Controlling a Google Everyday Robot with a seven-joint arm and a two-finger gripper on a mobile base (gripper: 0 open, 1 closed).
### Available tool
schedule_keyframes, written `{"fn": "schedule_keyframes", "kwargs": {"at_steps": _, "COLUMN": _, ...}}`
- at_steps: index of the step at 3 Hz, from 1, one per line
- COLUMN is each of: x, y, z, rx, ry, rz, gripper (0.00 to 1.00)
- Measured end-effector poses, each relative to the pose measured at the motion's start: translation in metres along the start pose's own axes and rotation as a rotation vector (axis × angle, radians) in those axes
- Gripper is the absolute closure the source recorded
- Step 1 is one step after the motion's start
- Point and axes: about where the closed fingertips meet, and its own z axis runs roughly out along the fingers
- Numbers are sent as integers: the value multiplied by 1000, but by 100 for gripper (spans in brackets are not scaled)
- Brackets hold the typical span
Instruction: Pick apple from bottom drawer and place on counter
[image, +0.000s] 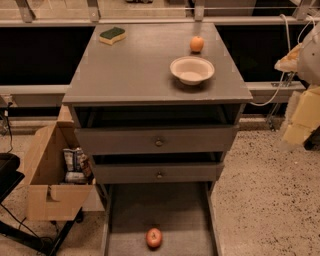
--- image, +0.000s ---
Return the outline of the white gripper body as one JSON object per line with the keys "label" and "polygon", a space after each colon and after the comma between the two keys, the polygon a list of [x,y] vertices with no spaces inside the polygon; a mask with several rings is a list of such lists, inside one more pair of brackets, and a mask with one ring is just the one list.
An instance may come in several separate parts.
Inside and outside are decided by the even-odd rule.
{"label": "white gripper body", "polygon": [[294,91],[280,128],[279,148],[292,151],[302,147],[319,127],[320,86],[311,85],[302,93]]}

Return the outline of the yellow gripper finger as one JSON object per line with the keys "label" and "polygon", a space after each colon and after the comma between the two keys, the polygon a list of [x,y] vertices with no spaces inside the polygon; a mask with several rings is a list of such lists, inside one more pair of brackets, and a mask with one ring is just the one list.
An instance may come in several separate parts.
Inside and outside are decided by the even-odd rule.
{"label": "yellow gripper finger", "polygon": [[297,72],[301,43],[297,44],[284,57],[276,62],[274,68],[282,72]]}

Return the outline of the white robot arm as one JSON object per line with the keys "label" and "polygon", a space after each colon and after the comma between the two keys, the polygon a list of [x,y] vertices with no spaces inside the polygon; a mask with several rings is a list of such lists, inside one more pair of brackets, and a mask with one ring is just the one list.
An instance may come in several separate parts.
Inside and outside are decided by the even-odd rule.
{"label": "white robot arm", "polygon": [[309,87],[293,92],[281,126],[279,147],[293,150],[303,146],[320,127],[320,22],[286,56],[278,60],[276,70],[294,72]]}

